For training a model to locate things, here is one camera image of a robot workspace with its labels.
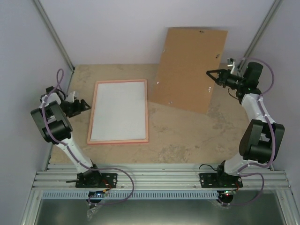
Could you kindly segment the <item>brown cardboard backing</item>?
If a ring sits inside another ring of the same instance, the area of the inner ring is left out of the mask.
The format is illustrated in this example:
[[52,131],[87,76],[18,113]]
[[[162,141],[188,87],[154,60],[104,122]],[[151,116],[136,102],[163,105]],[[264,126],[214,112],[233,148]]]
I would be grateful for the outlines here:
[[206,114],[214,88],[206,72],[219,68],[227,33],[169,28],[149,100]]

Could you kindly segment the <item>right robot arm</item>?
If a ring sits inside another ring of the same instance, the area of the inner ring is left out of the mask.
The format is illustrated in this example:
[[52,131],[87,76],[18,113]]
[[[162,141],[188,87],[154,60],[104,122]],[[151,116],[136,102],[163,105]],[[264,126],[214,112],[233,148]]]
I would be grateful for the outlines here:
[[236,98],[246,111],[249,125],[237,155],[223,161],[213,174],[199,174],[202,187],[241,187],[244,169],[251,166],[268,168],[276,159],[285,128],[272,119],[263,102],[264,93],[257,87],[265,65],[262,60],[253,60],[241,75],[235,60],[229,58],[228,69],[207,71],[206,74],[217,85],[236,91]]

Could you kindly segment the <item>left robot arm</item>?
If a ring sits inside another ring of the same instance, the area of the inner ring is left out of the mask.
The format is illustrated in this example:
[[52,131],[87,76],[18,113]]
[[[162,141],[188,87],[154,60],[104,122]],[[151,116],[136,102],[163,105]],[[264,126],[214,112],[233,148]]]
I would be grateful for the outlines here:
[[76,188],[98,188],[103,176],[89,157],[83,154],[75,143],[73,128],[69,118],[90,110],[91,106],[83,99],[77,99],[75,91],[66,95],[50,86],[40,98],[39,108],[30,112],[43,139],[59,147],[71,159],[77,169]]

